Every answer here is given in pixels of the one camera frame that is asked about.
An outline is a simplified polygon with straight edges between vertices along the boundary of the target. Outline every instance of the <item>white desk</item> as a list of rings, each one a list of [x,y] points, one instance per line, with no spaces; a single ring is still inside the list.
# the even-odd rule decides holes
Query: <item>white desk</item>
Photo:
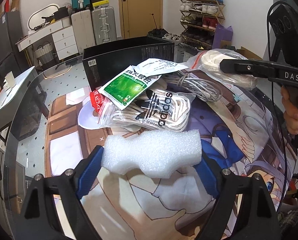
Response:
[[[38,76],[38,74],[33,66],[15,78],[16,85],[11,91],[11,88],[7,91],[2,89],[0,92],[0,129],[12,122],[29,83],[32,82],[36,76]]]
[[[41,28],[32,35],[17,42],[16,45],[19,51],[22,51],[49,34],[52,34],[59,60],[78,53],[71,17],[65,17]]]

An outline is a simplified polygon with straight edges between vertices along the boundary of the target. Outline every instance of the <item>white foam block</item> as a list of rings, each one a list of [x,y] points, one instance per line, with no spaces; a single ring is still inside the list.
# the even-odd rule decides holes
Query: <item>white foam block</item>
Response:
[[[200,162],[198,130],[145,131],[133,140],[109,135],[102,157],[102,167],[111,172],[125,175],[132,169],[141,169],[148,177],[160,179],[168,179],[178,168]]]

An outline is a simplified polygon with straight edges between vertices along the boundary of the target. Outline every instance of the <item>silver suitcase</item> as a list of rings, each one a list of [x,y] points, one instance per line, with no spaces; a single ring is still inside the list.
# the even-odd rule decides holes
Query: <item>silver suitcase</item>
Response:
[[[78,51],[82,54],[84,49],[96,45],[90,10],[72,14],[71,20]]]
[[[91,12],[91,17],[97,45],[117,40],[113,7],[95,9]]]

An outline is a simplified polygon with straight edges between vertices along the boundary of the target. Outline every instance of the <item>adidas logo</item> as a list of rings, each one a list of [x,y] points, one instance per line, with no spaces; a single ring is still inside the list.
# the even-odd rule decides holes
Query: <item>adidas logo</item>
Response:
[[[145,120],[158,113],[160,115],[158,125],[160,127],[165,126],[168,114],[172,115],[172,111],[170,109],[172,93],[166,92],[164,101],[161,101],[158,98],[158,95],[150,89],[146,90],[146,95],[148,100],[142,99],[135,101],[137,106],[146,109],[144,112],[136,116],[135,120]]]

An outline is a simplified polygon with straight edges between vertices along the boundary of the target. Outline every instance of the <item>blue eye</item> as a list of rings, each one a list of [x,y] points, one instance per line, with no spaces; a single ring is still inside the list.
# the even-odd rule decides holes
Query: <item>blue eye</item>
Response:
[[[268,191],[269,191],[269,192],[272,192],[273,184],[272,184],[270,181],[268,181],[268,182],[266,183],[266,186],[267,186]]]

